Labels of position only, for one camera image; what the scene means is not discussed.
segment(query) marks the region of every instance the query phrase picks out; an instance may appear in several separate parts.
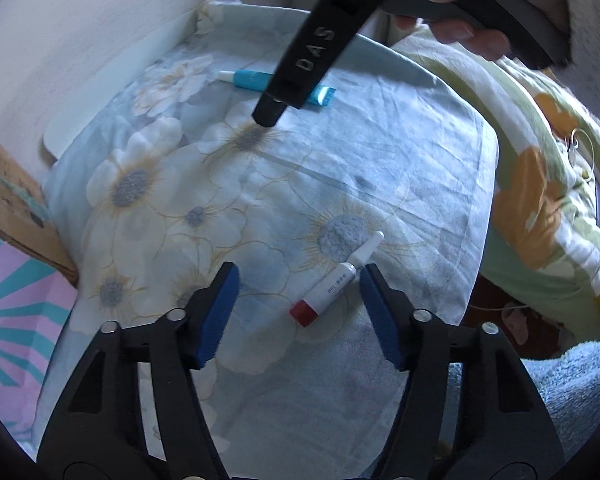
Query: blue gripper pad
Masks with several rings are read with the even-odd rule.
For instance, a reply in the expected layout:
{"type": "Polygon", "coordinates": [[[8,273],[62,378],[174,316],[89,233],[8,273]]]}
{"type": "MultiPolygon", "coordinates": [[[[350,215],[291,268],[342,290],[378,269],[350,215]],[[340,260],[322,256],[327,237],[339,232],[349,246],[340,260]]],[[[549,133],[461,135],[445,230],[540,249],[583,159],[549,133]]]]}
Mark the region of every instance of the blue gripper pad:
{"type": "Polygon", "coordinates": [[[238,267],[231,263],[222,264],[218,275],[209,288],[214,288],[215,286],[218,287],[218,291],[215,298],[212,299],[212,304],[209,306],[205,320],[200,327],[200,342],[195,355],[200,368],[204,367],[209,359],[215,357],[222,334],[224,333],[224,328],[234,309],[235,300],[238,298],[240,290],[240,273],[238,267]],[[224,273],[226,273],[224,281],[216,284],[216,280],[222,280],[222,274],[224,273]]]}
{"type": "Polygon", "coordinates": [[[365,302],[366,311],[376,332],[384,358],[398,370],[404,369],[406,357],[400,342],[398,323],[378,289],[378,285],[369,271],[369,266],[360,272],[360,294],[365,302]]]}

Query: orange flower pattern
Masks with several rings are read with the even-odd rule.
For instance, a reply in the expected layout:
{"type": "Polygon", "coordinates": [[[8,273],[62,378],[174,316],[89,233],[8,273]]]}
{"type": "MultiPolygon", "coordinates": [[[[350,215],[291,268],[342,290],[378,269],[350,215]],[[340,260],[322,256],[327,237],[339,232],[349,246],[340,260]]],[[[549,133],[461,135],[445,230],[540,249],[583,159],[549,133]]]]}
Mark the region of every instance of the orange flower pattern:
{"type": "Polygon", "coordinates": [[[562,140],[569,140],[571,133],[579,123],[569,112],[561,110],[558,103],[549,94],[540,93],[534,97],[536,104],[549,121],[554,135],[562,140]]]}
{"type": "Polygon", "coordinates": [[[559,183],[547,181],[544,156],[531,146],[515,161],[511,188],[493,200],[494,227],[531,269],[547,266],[554,254],[560,199],[559,183]]]}

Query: cardboard box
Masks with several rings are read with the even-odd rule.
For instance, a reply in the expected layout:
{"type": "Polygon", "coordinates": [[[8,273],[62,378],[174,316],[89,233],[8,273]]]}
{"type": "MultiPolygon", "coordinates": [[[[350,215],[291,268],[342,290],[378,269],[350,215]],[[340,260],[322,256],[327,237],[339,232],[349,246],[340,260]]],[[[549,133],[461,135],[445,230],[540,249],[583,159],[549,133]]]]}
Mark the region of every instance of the cardboard box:
{"type": "Polygon", "coordinates": [[[0,145],[0,238],[64,275],[78,272],[51,223],[38,184],[0,145]]]}

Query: blue flower center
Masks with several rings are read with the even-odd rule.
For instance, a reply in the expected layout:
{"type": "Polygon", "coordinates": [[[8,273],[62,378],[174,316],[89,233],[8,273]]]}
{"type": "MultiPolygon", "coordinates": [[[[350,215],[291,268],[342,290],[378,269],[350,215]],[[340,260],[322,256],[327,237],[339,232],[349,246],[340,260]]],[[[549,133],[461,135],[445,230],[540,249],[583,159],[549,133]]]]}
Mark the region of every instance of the blue flower center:
{"type": "Polygon", "coordinates": [[[100,285],[100,304],[114,308],[122,302],[124,286],[117,278],[108,277],[100,285]]]}
{"type": "Polygon", "coordinates": [[[129,207],[140,200],[149,188],[149,175],[136,168],[123,175],[113,188],[112,201],[116,207],[129,207]]]}
{"type": "Polygon", "coordinates": [[[205,208],[200,205],[195,206],[186,215],[184,215],[184,221],[187,223],[187,225],[193,228],[201,226],[205,222],[205,219],[205,208]]]}
{"type": "Polygon", "coordinates": [[[266,137],[268,131],[269,128],[259,124],[250,124],[235,137],[234,146],[240,152],[252,152],[266,137]]]}
{"type": "Polygon", "coordinates": [[[320,228],[317,243],[323,256],[334,262],[345,262],[368,238],[369,230],[363,218],[342,214],[320,228]]]}

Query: tube cap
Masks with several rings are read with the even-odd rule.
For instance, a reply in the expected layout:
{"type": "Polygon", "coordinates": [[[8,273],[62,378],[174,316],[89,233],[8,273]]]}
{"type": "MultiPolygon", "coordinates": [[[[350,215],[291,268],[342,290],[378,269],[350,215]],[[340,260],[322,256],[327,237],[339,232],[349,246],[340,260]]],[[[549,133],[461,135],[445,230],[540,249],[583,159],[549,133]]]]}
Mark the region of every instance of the tube cap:
{"type": "Polygon", "coordinates": [[[296,318],[296,321],[306,328],[318,317],[318,313],[312,309],[304,300],[298,301],[289,313],[296,318]]]}
{"type": "Polygon", "coordinates": [[[369,237],[369,240],[351,253],[351,256],[347,258],[347,261],[356,267],[356,269],[361,269],[369,261],[371,255],[382,243],[382,240],[384,240],[384,233],[382,231],[375,231],[369,237]]]}
{"type": "Polygon", "coordinates": [[[226,81],[227,83],[233,83],[234,82],[234,74],[235,74],[235,72],[221,70],[220,72],[218,72],[216,79],[218,81],[226,81]]]}

